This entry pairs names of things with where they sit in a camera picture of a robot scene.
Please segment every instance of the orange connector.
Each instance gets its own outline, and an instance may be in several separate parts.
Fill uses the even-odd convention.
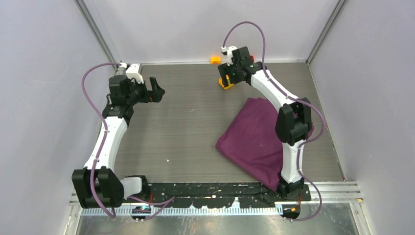
[[[223,89],[225,89],[225,90],[227,90],[227,89],[229,89],[233,86],[231,81],[229,81],[229,77],[227,75],[226,75],[226,80],[228,81],[228,86],[227,87],[225,87],[225,85],[223,85],[222,78],[221,77],[219,78],[219,85],[221,85],[221,87],[223,87]]]
[[[222,59],[220,58],[220,56],[212,56],[210,58],[211,64],[220,64],[221,62],[222,62]]]

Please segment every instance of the enclosure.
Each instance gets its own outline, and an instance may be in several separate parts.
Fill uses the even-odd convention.
[[[411,234],[415,111],[415,4],[411,1],[43,0],[0,4],[4,64],[1,122],[2,234]],[[237,23],[265,34],[264,63],[291,93],[307,97],[328,128],[304,149],[302,170],[322,210],[289,222],[275,208],[166,208],[135,223],[124,202],[111,219],[83,209],[71,174],[90,157],[101,121],[81,90],[82,75],[106,62],[139,63],[165,89],[137,104],[116,155],[120,179],[162,183],[247,183],[255,178],[215,148],[248,98],[246,83],[224,90],[212,56]],[[261,34],[241,25],[227,46],[262,60]],[[114,67],[91,72],[86,90],[101,111]],[[314,132],[323,121],[312,112]],[[319,206],[309,201],[299,218]],[[405,206],[400,216],[400,201]]]

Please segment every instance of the metal frame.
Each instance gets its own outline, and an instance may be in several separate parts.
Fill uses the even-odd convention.
[[[346,4],[347,0],[338,0],[336,3],[336,6],[334,7],[333,11],[331,12],[330,17],[328,18],[327,23],[325,24],[319,38],[316,41],[316,44],[314,44],[313,49],[311,50],[310,55],[308,56],[308,59],[306,60],[306,63],[308,65],[311,64],[314,57],[316,56],[317,52],[319,51],[323,41],[325,40],[327,34],[330,32],[330,29],[333,27],[334,23],[336,22],[338,16],[340,15],[344,5]]]
[[[362,205],[350,203],[350,209],[353,213],[353,218],[356,223],[357,230],[360,235],[370,235],[370,229],[366,221],[366,216],[363,213]]]
[[[108,58],[110,62],[117,62],[113,53],[111,52],[110,48],[108,47],[107,42],[105,41],[104,37],[102,36],[101,31],[99,30],[98,26],[96,25],[96,22],[94,18],[91,15],[91,12],[89,11],[88,7],[86,6],[84,0],[73,0],[76,5],[79,8],[79,11],[84,16],[85,21],[87,22],[88,26],[90,27],[93,35],[95,36],[96,40],[98,41],[98,44],[102,48],[102,50],[105,53],[105,56]]]
[[[319,198],[315,188],[309,185],[310,194],[312,200],[309,202],[302,202],[304,204],[318,204]],[[361,205],[364,203],[362,196],[360,194],[359,187],[356,182],[315,182],[315,185],[318,187],[324,204],[336,204],[336,203],[346,203],[350,204],[350,209],[353,212],[353,218],[355,220],[356,226],[358,228],[359,234],[369,235],[370,231],[365,220],[365,215],[362,211]],[[296,204],[296,201],[292,202],[278,202],[280,205],[285,204]],[[143,203],[123,203],[122,206],[138,206]],[[73,191],[72,197],[69,202],[69,207],[67,211],[67,223],[65,224],[64,235],[75,235],[77,232],[77,227],[79,224],[80,217],[82,215],[83,209],[79,205],[78,197],[76,192]]]

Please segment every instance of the cable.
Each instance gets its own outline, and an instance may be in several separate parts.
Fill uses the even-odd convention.
[[[264,70],[264,73],[265,73],[265,76],[267,77],[267,78],[270,78],[270,76],[268,75],[268,73],[267,73],[267,70],[265,69],[265,64],[264,64],[264,60],[265,60],[265,36],[264,36],[264,32],[262,31],[262,29],[257,25],[257,24],[255,24],[254,22],[250,22],[250,21],[242,21],[242,22],[240,22],[240,23],[237,23],[234,27],[232,27],[230,30],[229,30],[229,32],[228,32],[228,34],[226,35],[226,37],[225,37],[225,39],[223,40],[223,45],[222,45],[222,47],[225,47],[225,44],[226,44],[226,40],[228,40],[228,37],[229,37],[229,35],[232,33],[232,31],[234,30],[234,29],[236,29],[236,27],[238,27],[238,26],[240,26],[241,24],[252,24],[253,26],[255,26],[258,30],[259,30],[259,32],[261,33],[261,36],[262,36],[262,70]]]
[[[139,199],[139,198],[137,198],[137,197],[134,197],[134,196],[129,196],[129,197],[127,197],[127,198],[129,198],[129,199],[133,199],[133,200],[136,200],[136,201],[138,201],[138,202],[142,202],[142,203],[146,203],[146,204],[148,204],[148,205],[151,205],[151,206],[161,206],[161,205],[164,205],[164,204],[168,204],[168,203],[170,203],[175,197],[172,197],[172,198],[170,198],[169,200],[167,200],[167,201],[164,201],[164,202],[157,202],[157,203],[152,203],[152,202],[146,202],[146,201],[144,201],[144,200],[141,200],[141,199]]]
[[[91,99],[90,99],[90,97],[88,96],[88,94],[87,94],[87,91],[85,90],[85,79],[87,78],[87,75],[92,71],[92,70],[94,70],[94,69],[97,69],[97,68],[99,68],[99,67],[102,67],[102,66],[107,66],[107,65],[120,65],[120,63],[103,63],[103,64],[99,64],[99,65],[96,65],[96,66],[94,66],[94,67],[92,67],[92,68],[90,68],[85,74],[84,74],[84,76],[82,77],[82,81],[81,81],[81,86],[82,86],[82,92],[84,93],[84,96],[85,96],[85,98],[87,99],[87,101],[88,101],[88,103],[91,105],[91,107],[94,109],[94,111],[96,112],[96,114],[98,114],[98,116],[99,116],[99,118],[101,119],[101,121],[102,121],[102,123],[103,123],[103,125],[104,125],[104,128],[105,128],[105,131],[104,131],[104,137],[102,138],[102,141],[101,141],[101,144],[99,145],[99,148],[98,148],[98,151],[96,152],[96,155],[95,155],[95,159],[93,160],[93,164],[92,164],[92,169],[91,169],[91,176],[90,176],[90,186],[91,186],[91,192],[92,192],[92,195],[93,195],[93,197],[94,197],[94,199],[95,199],[95,201],[96,201],[96,203],[99,205],[99,207],[105,212],[105,214],[107,214],[109,217],[111,217],[111,218],[115,218],[116,217],[116,214],[115,214],[115,210],[114,210],[114,208],[112,208],[112,213],[104,206],[104,204],[101,202],[101,200],[99,199],[99,197],[98,197],[98,195],[96,194],[96,191],[95,191],[95,187],[94,187],[94,182],[95,182],[95,180],[94,180],[94,178],[93,178],[93,175],[94,175],[94,173],[95,173],[95,167],[96,167],[96,163],[97,163],[97,161],[98,161],[98,158],[99,158],[99,155],[101,154],[101,151],[102,151],[102,147],[104,146],[104,143],[105,143],[105,139],[107,138],[107,132],[108,132],[108,125],[107,125],[107,122],[105,121],[105,118],[102,116],[102,114],[101,114],[101,112],[97,109],[97,107],[92,103],[92,101],[91,101]]]
[[[99,145],[99,148],[98,148],[98,150],[97,150],[97,152],[96,152],[96,155],[95,155],[95,159],[93,160],[93,164],[92,164],[92,169],[91,169],[91,175],[90,175],[90,187],[91,187],[91,192],[92,192],[92,195],[93,195],[93,197],[94,197],[94,199],[95,199],[95,201],[96,201],[96,203],[99,205],[99,207],[105,212],[105,214],[107,214],[109,217],[111,217],[111,218],[116,218],[116,214],[115,214],[115,209],[114,208],[112,208],[112,211],[113,212],[110,212],[105,206],[104,206],[104,204],[101,202],[101,200],[99,199],[99,197],[98,197],[98,195],[96,194],[96,190],[95,190],[95,187],[94,187],[94,182],[95,182],[95,180],[94,180],[94,173],[95,173],[95,168],[96,168],[96,163],[98,162],[98,158],[99,158],[99,155],[101,154],[101,151],[102,151],[102,148],[104,147],[104,143],[105,143],[105,140],[106,140],[106,138],[107,138],[107,133],[108,133],[108,125],[107,125],[107,122],[105,121],[105,118],[102,116],[102,114],[101,114],[101,112],[97,109],[97,107],[93,104],[93,102],[91,101],[91,99],[90,99],[90,97],[89,97],[89,95],[87,94],[87,91],[86,91],[86,89],[85,89],[85,79],[87,78],[87,75],[91,72],[91,71],[93,71],[94,69],[97,69],[97,68],[99,68],[99,67],[102,67],[102,66],[107,66],[107,65],[116,65],[116,66],[119,66],[120,65],[120,63],[103,63],[103,64],[99,64],[99,65],[96,65],[96,66],[94,66],[94,67],[92,67],[92,68],[90,68],[85,74],[84,74],[84,76],[82,77],[82,81],[81,81],[81,87],[82,87],[82,92],[84,93],[84,96],[85,96],[85,98],[87,99],[87,101],[88,101],[88,103],[91,105],[91,107],[94,109],[94,111],[96,112],[96,114],[98,114],[98,116],[99,116],[99,118],[101,119],[101,121],[102,121],[102,123],[103,123],[103,125],[104,125],[104,129],[105,129],[105,131],[104,131],[104,137],[102,138],[102,141],[101,141],[101,144]],[[167,204],[169,204],[173,199],[174,199],[174,197],[172,197],[170,200],[167,200],[167,201],[165,201],[165,202],[161,202],[161,203],[149,203],[149,202],[146,202],[146,201],[143,201],[143,200],[141,200],[141,199],[139,199],[139,198],[136,198],[136,197],[133,197],[133,196],[130,196],[129,198],[131,198],[131,199],[134,199],[134,200],[137,200],[137,201],[139,201],[139,202],[143,202],[143,203],[147,203],[147,204],[149,204],[149,205],[164,205],[157,213],[155,213],[154,215],[152,215],[152,216],[150,216],[149,218],[146,218],[145,220],[149,220],[149,219],[152,219],[156,214],[158,214],[161,210],[163,210],[163,208],[164,207],[166,207],[167,206]]]
[[[262,43],[263,43],[263,47],[262,47],[262,69],[264,70],[264,74],[265,74],[265,76],[268,78],[268,81],[270,81],[273,85],[274,85],[274,87],[275,88],[277,88],[278,89],[278,91],[280,91],[284,96],[286,96],[288,99],[290,99],[290,100],[292,100],[292,101],[295,101],[295,102],[298,102],[298,103],[300,103],[300,104],[303,104],[303,105],[305,105],[305,106],[308,106],[308,107],[310,107],[312,110],[314,110],[316,113],[317,113],[317,115],[320,117],[320,119],[322,120],[322,129],[320,130],[320,132],[319,132],[319,134],[316,136],[316,137],[314,137],[314,138],[312,138],[312,139],[309,139],[309,140],[306,140],[305,142],[303,142],[303,143],[301,143],[299,146],[298,146],[298,152],[297,152],[297,171],[299,172],[299,174],[301,175],[301,177],[302,178],[304,178],[306,181],[308,181],[315,189],[316,189],[316,192],[317,192],[317,194],[319,195],[319,207],[317,208],[317,211],[312,215],[312,216],[310,216],[310,217],[307,217],[307,218],[303,218],[303,219],[292,219],[292,221],[306,221],[306,220],[309,220],[309,219],[312,219],[312,218],[314,218],[314,217],[316,217],[317,215],[318,215],[318,213],[320,213],[320,211],[321,211],[321,209],[322,209],[322,206],[323,206],[323,199],[322,199],[322,195],[321,195],[321,193],[320,193],[320,191],[319,191],[319,189],[317,188],[317,186],[310,180],[310,179],[308,179],[304,174],[303,174],[303,172],[302,172],[302,170],[300,169],[300,154],[301,154],[301,147],[303,146],[303,145],[305,145],[306,143],[311,143],[311,142],[313,142],[313,141],[316,141],[318,138],[320,138],[321,136],[322,136],[322,134],[323,134],[323,132],[324,132],[324,130],[326,129],[326,126],[327,126],[327,123],[326,123],[326,121],[325,121],[325,119],[324,119],[324,117],[323,117],[323,114],[314,106],[314,105],[312,105],[312,104],[310,104],[310,103],[307,103],[307,102],[305,102],[305,101],[302,101],[302,100],[300,100],[300,99],[297,99],[297,98],[293,98],[293,97],[291,97],[291,96],[289,96],[289,95],[287,95],[287,93],[284,91],[284,90],[282,90],[282,88],[281,87],[279,87],[277,84],[276,84],[276,82],[274,81],[274,80],[272,80],[271,78],[270,78],[270,76],[268,75],[268,73],[267,73],[267,70],[265,69],[265,63],[264,63],[264,61],[265,61],[265,36],[264,36],[264,32],[262,31],[262,29],[257,25],[257,24],[255,24],[255,23],[253,23],[253,22],[250,22],[250,21],[243,21],[243,22],[240,22],[240,23],[237,23],[234,27],[232,27],[232,29],[228,32],[228,34],[226,35],[226,37],[225,37],[225,40],[223,41],[223,45],[222,45],[222,47],[225,47],[225,43],[226,43],[226,40],[228,39],[228,37],[229,37],[229,35],[231,34],[231,32],[236,28],[236,27],[238,27],[238,26],[240,26],[241,24],[252,24],[253,26],[255,26],[258,30],[259,30],[259,32],[261,33],[261,36],[262,36]]]

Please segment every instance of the black mounting plate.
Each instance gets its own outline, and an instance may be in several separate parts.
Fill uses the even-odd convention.
[[[298,201],[301,194],[302,201],[311,201],[308,185],[287,197],[282,198],[277,192],[270,190],[261,183],[149,183],[153,193],[153,202],[163,202],[176,197],[169,207],[208,208],[230,207],[235,198],[238,198],[241,208],[272,208],[274,202]],[[149,195],[136,194],[139,198],[150,198]],[[136,202],[127,199],[124,202]]]

